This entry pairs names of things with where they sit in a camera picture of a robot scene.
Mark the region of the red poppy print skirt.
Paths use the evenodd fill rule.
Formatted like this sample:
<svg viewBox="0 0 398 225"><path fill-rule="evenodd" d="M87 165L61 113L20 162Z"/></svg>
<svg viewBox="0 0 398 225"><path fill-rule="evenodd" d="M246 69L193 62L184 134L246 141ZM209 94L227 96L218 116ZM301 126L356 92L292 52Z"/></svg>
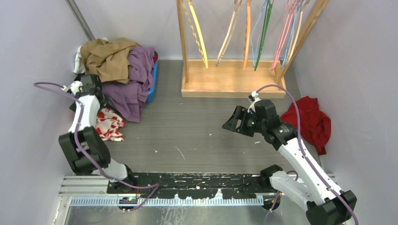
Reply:
<svg viewBox="0 0 398 225"><path fill-rule="evenodd" d="M122 142L124 136L119 128L125 126L124 119L112 109L103 108L97 114L95 129L103 141Z"/></svg>

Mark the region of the yellow hanger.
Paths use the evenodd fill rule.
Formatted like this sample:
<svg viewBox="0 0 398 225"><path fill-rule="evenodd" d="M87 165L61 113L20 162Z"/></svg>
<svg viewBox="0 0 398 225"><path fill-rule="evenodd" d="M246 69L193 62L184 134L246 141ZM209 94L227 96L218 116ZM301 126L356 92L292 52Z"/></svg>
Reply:
<svg viewBox="0 0 398 225"><path fill-rule="evenodd" d="M207 57L207 52L206 52L206 46L205 46L205 42L204 42L204 39L203 39L203 35L202 35L202 31L201 31L201 27L200 27L197 15L196 15L196 21L195 22L196 22L196 25L194 25L194 27L197 30L198 39L200 41L200 46L201 46L201 51L199 51L199 53L200 53L201 58L202 58L202 60L204 62L205 68L208 69L208 57Z"/></svg>

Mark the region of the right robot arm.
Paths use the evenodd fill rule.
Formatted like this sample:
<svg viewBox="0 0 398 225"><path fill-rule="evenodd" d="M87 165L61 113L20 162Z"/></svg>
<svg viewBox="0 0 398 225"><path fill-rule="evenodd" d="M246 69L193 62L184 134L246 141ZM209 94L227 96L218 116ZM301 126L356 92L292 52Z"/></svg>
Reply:
<svg viewBox="0 0 398 225"><path fill-rule="evenodd" d="M323 171L297 130L280 120L271 100L255 100L249 108L237 106L222 128L249 137L259 133L288 160L303 182L273 165L260 172L261 188L268 193L283 192L303 209L310 224L340 225L354 218L355 194L344 191Z"/></svg>

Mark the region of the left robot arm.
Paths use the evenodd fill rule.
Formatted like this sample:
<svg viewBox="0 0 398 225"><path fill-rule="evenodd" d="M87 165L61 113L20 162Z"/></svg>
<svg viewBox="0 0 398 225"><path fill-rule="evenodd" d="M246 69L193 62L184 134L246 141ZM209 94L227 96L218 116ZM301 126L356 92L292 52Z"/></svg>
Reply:
<svg viewBox="0 0 398 225"><path fill-rule="evenodd" d="M68 132L59 136L58 141L72 171L77 175L101 175L104 172L103 176L112 186L118 186L127 194L134 192L137 181L131 169L111 158L95 127L97 114L108 105L99 76L78 75L67 93L77 98L69 107L75 115Z"/></svg>

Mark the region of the wooden hanger rack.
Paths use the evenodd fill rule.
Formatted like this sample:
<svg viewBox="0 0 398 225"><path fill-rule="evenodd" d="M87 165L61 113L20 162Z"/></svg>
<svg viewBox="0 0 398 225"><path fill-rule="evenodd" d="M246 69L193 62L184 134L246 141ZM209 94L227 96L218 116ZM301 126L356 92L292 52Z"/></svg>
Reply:
<svg viewBox="0 0 398 225"><path fill-rule="evenodd" d="M271 68L272 61L261 60L258 69L243 70L242 60L227 60L225 65L216 66L214 60L202 63L197 59L187 57L185 41L184 15L186 11L183 1L176 1L182 55L183 75L181 93L183 97L194 98L245 98L261 85L275 85L275 88L261 91L262 98L284 98L286 87L284 75L297 56L313 26L327 5L327 0L317 0L305 23L298 30L297 40L292 47L289 60L282 67L280 62L275 69Z"/></svg>

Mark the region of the orange hanger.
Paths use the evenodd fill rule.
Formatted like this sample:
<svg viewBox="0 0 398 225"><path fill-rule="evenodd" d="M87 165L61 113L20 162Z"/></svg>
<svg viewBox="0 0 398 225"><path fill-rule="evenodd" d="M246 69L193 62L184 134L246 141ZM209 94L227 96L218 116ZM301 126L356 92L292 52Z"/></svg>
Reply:
<svg viewBox="0 0 398 225"><path fill-rule="evenodd" d="M246 30L245 30L245 45L244 45L244 59L243 68L245 71L248 62L249 46L250 46L250 31L251 31L251 0L246 1Z"/></svg>

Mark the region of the beige wooden hanger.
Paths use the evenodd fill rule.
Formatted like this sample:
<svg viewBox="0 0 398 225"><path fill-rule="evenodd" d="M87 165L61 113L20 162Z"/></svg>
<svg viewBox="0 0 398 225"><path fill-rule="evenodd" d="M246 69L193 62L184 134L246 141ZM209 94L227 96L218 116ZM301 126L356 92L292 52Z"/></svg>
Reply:
<svg viewBox="0 0 398 225"><path fill-rule="evenodd" d="M291 31L289 33L288 43L285 49L285 56L282 63L282 68L285 68L288 62L291 61L293 51L295 50L298 36L301 29L303 13L310 0L300 0L298 6L294 11L293 21L291 22Z"/></svg>

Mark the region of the wavy wooden hanger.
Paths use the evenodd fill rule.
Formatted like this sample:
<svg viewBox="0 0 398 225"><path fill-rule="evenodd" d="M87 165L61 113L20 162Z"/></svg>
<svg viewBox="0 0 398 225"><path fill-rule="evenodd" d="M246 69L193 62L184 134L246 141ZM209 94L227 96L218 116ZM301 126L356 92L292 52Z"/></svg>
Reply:
<svg viewBox="0 0 398 225"><path fill-rule="evenodd" d="M193 37L195 39L195 43L196 43L196 45L198 47L198 50L201 51L201 46L200 46L200 41L198 39L197 30L194 27L194 25L196 25L196 22L195 22L196 21L196 14L194 12L194 8L193 8L191 0L186 0L186 3L184 3L184 0L183 0L182 6L183 6L183 10L184 10L185 16L187 18L188 24L189 24L190 29L192 31L192 35L193 35Z"/></svg>

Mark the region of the light wooden hanger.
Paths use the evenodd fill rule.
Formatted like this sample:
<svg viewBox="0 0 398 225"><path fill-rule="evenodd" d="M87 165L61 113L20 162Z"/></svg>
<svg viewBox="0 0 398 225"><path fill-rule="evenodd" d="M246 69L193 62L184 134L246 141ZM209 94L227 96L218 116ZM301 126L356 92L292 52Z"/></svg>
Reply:
<svg viewBox="0 0 398 225"><path fill-rule="evenodd" d="M235 26L237 23L237 18L238 18L239 12L240 12L241 5L242 5L242 0L234 1L234 11L232 13L232 17L230 20L230 24L229 24L225 39L223 41L223 44L222 44L220 51L218 53L218 56L217 56L217 60L216 60L216 64L215 64L216 66L219 66L219 64L221 63L221 61L225 55L225 52L229 46L230 40L232 38L234 29L235 29Z"/></svg>

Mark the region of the green hanger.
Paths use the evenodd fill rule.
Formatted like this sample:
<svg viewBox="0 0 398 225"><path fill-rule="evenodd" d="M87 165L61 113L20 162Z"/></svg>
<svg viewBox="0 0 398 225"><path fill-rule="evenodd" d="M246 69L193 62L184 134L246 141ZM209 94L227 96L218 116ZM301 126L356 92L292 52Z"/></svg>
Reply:
<svg viewBox="0 0 398 225"><path fill-rule="evenodd" d="M263 7L261 10L261 15L263 15L263 25L261 28L261 32L259 33L259 38L258 38L258 42L256 45L256 52L254 53L254 70L256 71L260 62L260 58L262 55L262 50L263 50L263 46L264 46L264 42L266 39L266 34L267 34L267 30L268 30L268 25L269 25L269 20L271 17L271 13L272 13L272 8L273 8L273 0L265 0L263 3Z"/></svg>

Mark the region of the pink hanger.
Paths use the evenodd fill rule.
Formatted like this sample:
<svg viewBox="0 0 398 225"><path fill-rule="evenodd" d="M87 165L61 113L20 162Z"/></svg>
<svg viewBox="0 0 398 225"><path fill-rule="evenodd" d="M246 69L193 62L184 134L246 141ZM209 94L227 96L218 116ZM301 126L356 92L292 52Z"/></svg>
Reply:
<svg viewBox="0 0 398 225"><path fill-rule="evenodd" d="M286 7L284 10L284 14L282 17L282 23L281 23L281 25L282 25L281 34L280 34L280 37L279 37L277 45L276 45L276 50L275 50L271 70L275 70L275 68L276 68L276 64L278 62L280 53L282 51L282 47L286 41L287 34L290 30L290 24L292 22L293 15L294 15L294 12L296 11L298 4L299 4L298 0L288 0L286 2Z"/></svg>

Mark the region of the white garment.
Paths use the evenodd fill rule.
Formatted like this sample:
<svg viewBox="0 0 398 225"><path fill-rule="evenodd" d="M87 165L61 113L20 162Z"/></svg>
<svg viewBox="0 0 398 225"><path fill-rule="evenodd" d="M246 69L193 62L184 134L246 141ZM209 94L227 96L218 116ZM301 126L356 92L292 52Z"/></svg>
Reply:
<svg viewBox="0 0 398 225"><path fill-rule="evenodd" d="M85 73L85 66L84 66L83 57L81 54L81 46L77 49L73 73L75 73L75 74L84 74Z"/></svg>

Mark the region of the tan garment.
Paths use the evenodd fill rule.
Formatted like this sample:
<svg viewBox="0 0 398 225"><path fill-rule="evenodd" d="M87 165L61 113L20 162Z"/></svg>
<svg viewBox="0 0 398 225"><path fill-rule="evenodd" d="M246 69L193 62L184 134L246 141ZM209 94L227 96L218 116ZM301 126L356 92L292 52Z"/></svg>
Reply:
<svg viewBox="0 0 398 225"><path fill-rule="evenodd" d="M113 41L96 39L81 46L80 52L86 74L98 75L101 82L129 82L128 56L140 45L137 42L118 38Z"/></svg>

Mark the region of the purple garment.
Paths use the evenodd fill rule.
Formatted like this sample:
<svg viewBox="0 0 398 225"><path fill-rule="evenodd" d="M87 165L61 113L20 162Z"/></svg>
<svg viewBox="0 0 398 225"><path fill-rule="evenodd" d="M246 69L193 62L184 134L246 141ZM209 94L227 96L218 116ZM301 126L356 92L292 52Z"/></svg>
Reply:
<svg viewBox="0 0 398 225"><path fill-rule="evenodd" d="M129 82L104 82L102 91L109 98L109 103L127 121L139 123L149 91L154 86L154 60L157 52L153 47L136 47L128 56Z"/></svg>

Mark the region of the red garment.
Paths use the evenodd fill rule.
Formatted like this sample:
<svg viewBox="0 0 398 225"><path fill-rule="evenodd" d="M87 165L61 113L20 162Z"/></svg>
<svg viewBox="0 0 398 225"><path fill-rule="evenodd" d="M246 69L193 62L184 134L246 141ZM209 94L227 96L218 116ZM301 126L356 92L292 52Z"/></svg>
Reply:
<svg viewBox="0 0 398 225"><path fill-rule="evenodd" d="M316 148L318 155L326 155L326 144L331 137L331 119L319 109L318 99L309 96L296 101L300 116L302 139Z"/></svg>

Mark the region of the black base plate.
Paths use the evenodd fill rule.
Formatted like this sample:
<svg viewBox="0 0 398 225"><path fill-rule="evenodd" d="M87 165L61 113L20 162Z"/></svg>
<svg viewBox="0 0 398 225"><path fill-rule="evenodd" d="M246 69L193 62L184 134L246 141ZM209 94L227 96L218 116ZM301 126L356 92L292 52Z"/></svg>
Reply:
<svg viewBox="0 0 398 225"><path fill-rule="evenodd" d="M139 187L159 184L152 196L158 199L212 199L218 191L222 199L251 199L257 194L276 192L262 183L259 174L250 173L134 172L132 181Z"/></svg>

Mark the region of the aluminium rail frame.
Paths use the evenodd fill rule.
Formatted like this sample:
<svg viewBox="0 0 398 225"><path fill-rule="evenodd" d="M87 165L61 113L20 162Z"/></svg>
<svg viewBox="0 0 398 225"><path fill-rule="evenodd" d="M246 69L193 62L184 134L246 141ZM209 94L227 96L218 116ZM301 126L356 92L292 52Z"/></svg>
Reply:
<svg viewBox="0 0 398 225"><path fill-rule="evenodd" d="M299 175L288 175L300 183L303 182ZM283 192L276 190L275 193L257 194L255 198L251 199L222 199L220 191L218 191L215 198L212 199L207 198L194 200L189 197L187 199L180 199L177 196L173 199L152 198L158 187L159 184L153 184L148 187L137 186L131 191L124 192L121 189L112 186L108 179L98 175L66 176L61 184L58 196L58 209L53 218L53 224L100 225L110 219L109 215L101 216L99 218L74 216L72 219L69 219L69 209L71 207L115 208L119 213L128 213L133 210L143 212L145 208L149 207L260 206L266 210L275 210L280 206L280 202L275 200L275 197L287 197Z"/></svg>

